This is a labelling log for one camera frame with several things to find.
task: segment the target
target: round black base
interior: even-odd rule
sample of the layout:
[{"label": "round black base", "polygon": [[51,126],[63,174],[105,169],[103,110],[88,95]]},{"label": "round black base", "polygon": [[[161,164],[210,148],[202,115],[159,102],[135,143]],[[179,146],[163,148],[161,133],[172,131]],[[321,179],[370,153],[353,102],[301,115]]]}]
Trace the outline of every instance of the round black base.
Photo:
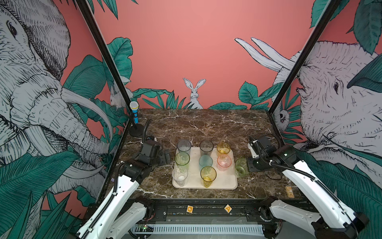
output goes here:
[{"label": "round black base", "polygon": [[134,128],[134,126],[131,126],[131,127],[129,128],[129,133],[130,133],[131,136],[137,138],[137,137],[139,137],[139,136],[142,135],[144,126],[141,125],[141,124],[135,124],[135,126],[136,126],[137,128]]}]

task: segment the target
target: ventilation grille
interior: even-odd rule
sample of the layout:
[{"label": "ventilation grille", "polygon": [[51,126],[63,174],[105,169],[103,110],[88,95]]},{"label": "ventilation grille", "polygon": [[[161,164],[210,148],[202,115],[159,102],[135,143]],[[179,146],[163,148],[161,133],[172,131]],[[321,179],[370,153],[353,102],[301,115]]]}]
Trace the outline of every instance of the ventilation grille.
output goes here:
[{"label": "ventilation grille", "polygon": [[[211,225],[211,224],[152,224],[153,234],[242,234],[263,236],[262,225]],[[136,234],[150,234],[142,231],[137,225],[133,227]]]}]

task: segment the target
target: elephant eye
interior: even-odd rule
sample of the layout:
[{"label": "elephant eye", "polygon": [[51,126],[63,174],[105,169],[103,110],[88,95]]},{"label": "elephant eye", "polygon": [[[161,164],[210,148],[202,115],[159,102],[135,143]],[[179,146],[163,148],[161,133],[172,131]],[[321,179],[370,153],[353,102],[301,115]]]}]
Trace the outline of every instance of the elephant eye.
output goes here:
[{"label": "elephant eye", "polygon": [[338,94],[338,82],[334,83],[334,86],[333,86],[335,92]]},{"label": "elephant eye", "polygon": [[9,21],[6,22],[6,25],[9,29],[9,31],[11,32],[11,34],[13,35],[13,37],[16,38],[16,35],[17,35],[16,28],[14,28],[14,26],[12,26],[12,23]]}]

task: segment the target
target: wooden block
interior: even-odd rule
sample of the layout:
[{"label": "wooden block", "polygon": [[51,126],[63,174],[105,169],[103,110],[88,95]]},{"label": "wooden block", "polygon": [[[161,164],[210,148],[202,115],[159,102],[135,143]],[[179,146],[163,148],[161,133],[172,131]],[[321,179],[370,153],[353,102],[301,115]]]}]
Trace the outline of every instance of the wooden block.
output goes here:
[{"label": "wooden block", "polygon": [[286,191],[286,194],[288,195],[288,197],[290,197],[290,198],[295,197],[295,195],[293,194],[293,190],[292,190],[291,186],[285,186],[285,191]]}]

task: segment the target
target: pink cup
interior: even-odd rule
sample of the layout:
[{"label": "pink cup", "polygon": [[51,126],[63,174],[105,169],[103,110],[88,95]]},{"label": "pink cup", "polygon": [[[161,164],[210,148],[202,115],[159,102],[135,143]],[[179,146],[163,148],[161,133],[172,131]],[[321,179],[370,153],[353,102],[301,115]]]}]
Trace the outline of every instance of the pink cup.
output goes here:
[{"label": "pink cup", "polygon": [[221,154],[217,157],[217,168],[220,171],[226,171],[232,164],[232,159],[226,154]]}]

